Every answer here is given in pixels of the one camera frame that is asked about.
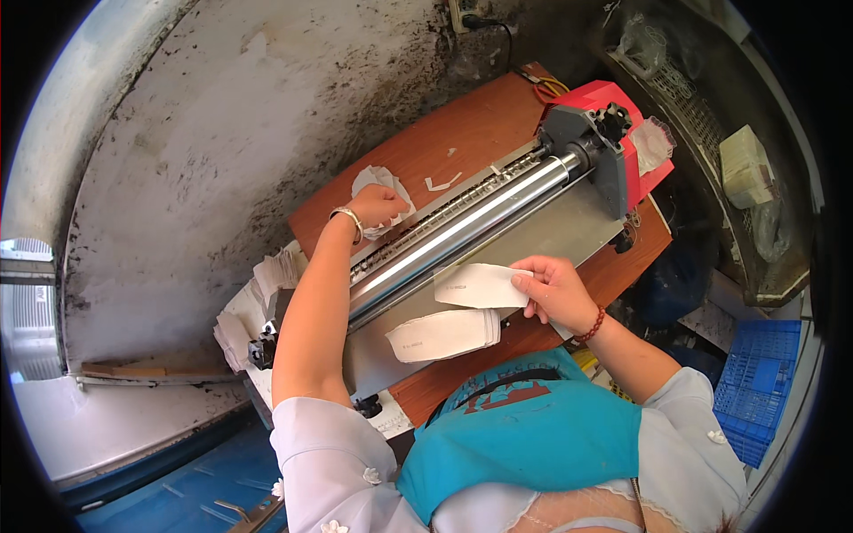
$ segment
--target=white flower embellishment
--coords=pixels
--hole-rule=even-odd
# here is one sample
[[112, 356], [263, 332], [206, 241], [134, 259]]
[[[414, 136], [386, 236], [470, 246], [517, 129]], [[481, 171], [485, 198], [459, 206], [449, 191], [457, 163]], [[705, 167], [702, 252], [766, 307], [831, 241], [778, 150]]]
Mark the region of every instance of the white flower embellishment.
[[338, 524], [337, 520], [332, 520], [328, 524], [321, 524], [322, 533], [349, 533], [350, 528], [345, 525]]
[[367, 481], [372, 485], [378, 485], [382, 483], [382, 480], [379, 479], [379, 472], [375, 468], [366, 468], [364, 470], [362, 478], [364, 478], [364, 481]]
[[278, 501], [284, 500], [284, 479], [278, 478], [272, 485], [272, 495], [278, 496]]
[[726, 436], [722, 434], [722, 431], [717, 430], [715, 432], [708, 432], [708, 438], [717, 444], [725, 444], [728, 442]]

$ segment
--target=red machine housing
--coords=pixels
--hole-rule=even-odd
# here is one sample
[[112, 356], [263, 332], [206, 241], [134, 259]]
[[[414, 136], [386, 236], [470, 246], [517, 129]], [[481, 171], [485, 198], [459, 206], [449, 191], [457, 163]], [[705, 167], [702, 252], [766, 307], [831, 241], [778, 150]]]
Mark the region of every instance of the red machine housing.
[[[642, 124], [644, 118], [640, 109], [634, 105], [634, 102], [613, 82], [593, 81], [588, 84], [581, 85], [577, 89], [573, 89], [562, 96], [554, 98], [545, 106], [542, 118], [539, 119], [541, 125], [548, 113], [555, 106], [575, 107], [584, 111], [597, 111], [603, 107], [607, 107], [610, 102], [616, 102], [618, 105], [628, 110], [628, 115], [631, 117], [633, 125], [628, 129], [628, 133], [634, 130], [638, 125]], [[625, 163], [625, 180], [627, 185], [627, 200], [628, 210], [640, 203], [647, 194], [649, 194], [658, 183], [661, 182], [672, 169], [675, 168], [672, 161], [666, 160], [661, 166], [653, 171], [646, 172], [640, 176], [639, 166], [637, 164], [637, 150], [634, 143], [628, 138], [628, 135], [623, 137], [622, 144], [624, 151]]]

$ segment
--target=wall outlet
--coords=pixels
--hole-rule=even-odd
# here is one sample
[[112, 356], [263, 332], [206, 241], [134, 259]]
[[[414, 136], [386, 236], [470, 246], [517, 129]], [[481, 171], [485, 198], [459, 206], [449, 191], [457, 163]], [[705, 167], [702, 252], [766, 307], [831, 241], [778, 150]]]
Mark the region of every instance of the wall outlet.
[[456, 33], [468, 33], [471, 30], [462, 25], [462, 17], [466, 14], [482, 14], [479, 12], [477, 0], [448, 0], [450, 6], [450, 22]]

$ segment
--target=brown wooden table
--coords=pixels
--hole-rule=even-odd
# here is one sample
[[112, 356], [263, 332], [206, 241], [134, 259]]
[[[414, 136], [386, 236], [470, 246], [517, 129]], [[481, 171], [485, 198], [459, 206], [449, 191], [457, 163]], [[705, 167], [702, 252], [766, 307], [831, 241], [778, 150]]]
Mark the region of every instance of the brown wooden table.
[[[547, 75], [536, 63], [526, 68], [537, 76]], [[464, 181], [482, 171], [533, 140], [542, 110], [527, 80], [510, 73], [430, 113], [350, 165], [291, 215], [288, 222], [299, 245], [310, 258], [329, 212], [351, 199], [352, 181], [367, 165], [388, 168], [400, 178], [415, 208], [421, 209], [444, 192], [428, 191], [424, 178], [439, 185], [458, 172], [462, 172], [459, 181]], [[451, 148], [456, 150], [449, 156]], [[672, 240], [652, 201], [642, 201], [638, 212], [642, 225], [629, 251], [617, 254], [613, 246], [605, 246], [577, 268], [599, 305], [609, 305]], [[353, 254], [364, 246], [353, 248]], [[561, 343], [552, 327], [526, 320], [519, 311], [510, 317], [497, 345], [435, 362], [388, 390], [418, 426], [470, 376]]]

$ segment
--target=yellow wire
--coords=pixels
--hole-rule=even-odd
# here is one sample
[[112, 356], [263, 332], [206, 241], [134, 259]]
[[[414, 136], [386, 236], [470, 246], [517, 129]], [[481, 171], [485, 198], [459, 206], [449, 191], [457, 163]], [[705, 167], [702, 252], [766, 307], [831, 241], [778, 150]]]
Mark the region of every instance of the yellow wire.
[[563, 90], [564, 90], [565, 92], [569, 92], [569, 88], [568, 88], [568, 87], [566, 87], [562, 82], [557, 81], [557, 80], [556, 80], [556, 79], [554, 79], [554, 78], [539, 78], [539, 79], [541, 79], [541, 80], [542, 80], [542, 82], [543, 82], [543, 83], [545, 83], [545, 86], [546, 86], [546, 87], [548, 87], [549, 89], [551, 89], [551, 91], [552, 91], [552, 92], [554, 92], [554, 93], [556, 93], [557, 91], [556, 91], [556, 90], [554, 90], [554, 87], [551, 87], [551, 86], [548, 84], [548, 82], [551, 82], [552, 84], [557, 84], [557, 85], [559, 85], [560, 87], [562, 87], [562, 88], [563, 88]]

